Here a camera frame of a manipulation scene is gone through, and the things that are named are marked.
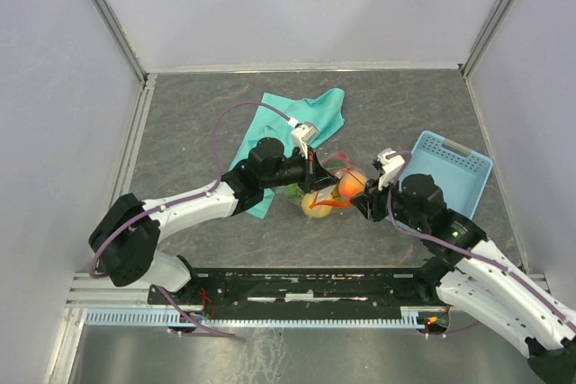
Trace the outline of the fake peach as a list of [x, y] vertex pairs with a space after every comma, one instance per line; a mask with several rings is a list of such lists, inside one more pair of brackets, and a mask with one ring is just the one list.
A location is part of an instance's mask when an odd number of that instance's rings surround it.
[[344, 199], [352, 199], [365, 189], [367, 178], [358, 172], [346, 172], [338, 183], [338, 193]]

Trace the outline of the clear zip top bag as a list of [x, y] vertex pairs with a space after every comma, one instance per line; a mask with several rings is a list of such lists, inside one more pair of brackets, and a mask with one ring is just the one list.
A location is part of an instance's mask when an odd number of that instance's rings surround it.
[[326, 182], [309, 192], [296, 183], [283, 189], [285, 198], [310, 219], [323, 219], [333, 212], [352, 208], [351, 199], [361, 193], [367, 183], [365, 172], [345, 152], [325, 156], [320, 163], [329, 173]]

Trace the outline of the yellow fake lemon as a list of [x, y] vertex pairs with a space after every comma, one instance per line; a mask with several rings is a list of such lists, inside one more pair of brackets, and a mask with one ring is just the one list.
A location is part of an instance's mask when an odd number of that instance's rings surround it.
[[312, 219], [326, 218], [332, 211], [328, 205], [318, 204], [316, 202], [317, 193], [307, 193], [301, 199], [301, 209], [303, 213]]

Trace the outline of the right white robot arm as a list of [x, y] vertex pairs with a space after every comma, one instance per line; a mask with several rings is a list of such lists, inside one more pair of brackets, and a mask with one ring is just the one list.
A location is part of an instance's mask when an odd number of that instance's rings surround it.
[[412, 283], [422, 303], [438, 299], [499, 334], [545, 383], [575, 381], [575, 311], [516, 267], [486, 233], [450, 209], [429, 174], [369, 181], [351, 200], [369, 220], [388, 219], [434, 256]]

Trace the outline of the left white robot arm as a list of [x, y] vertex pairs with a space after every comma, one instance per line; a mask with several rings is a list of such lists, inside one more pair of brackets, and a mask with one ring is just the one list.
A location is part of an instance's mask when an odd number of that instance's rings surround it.
[[214, 183], [162, 199], [141, 201], [133, 193], [118, 198], [88, 239], [94, 252], [90, 272], [116, 287], [143, 281], [178, 302], [191, 302], [199, 292], [194, 271], [183, 257], [160, 252], [162, 241], [203, 222], [244, 213], [262, 202], [267, 189], [295, 184], [303, 192], [317, 192], [337, 181], [313, 148], [295, 148], [286, 156], [281, 141], [262, 138]]

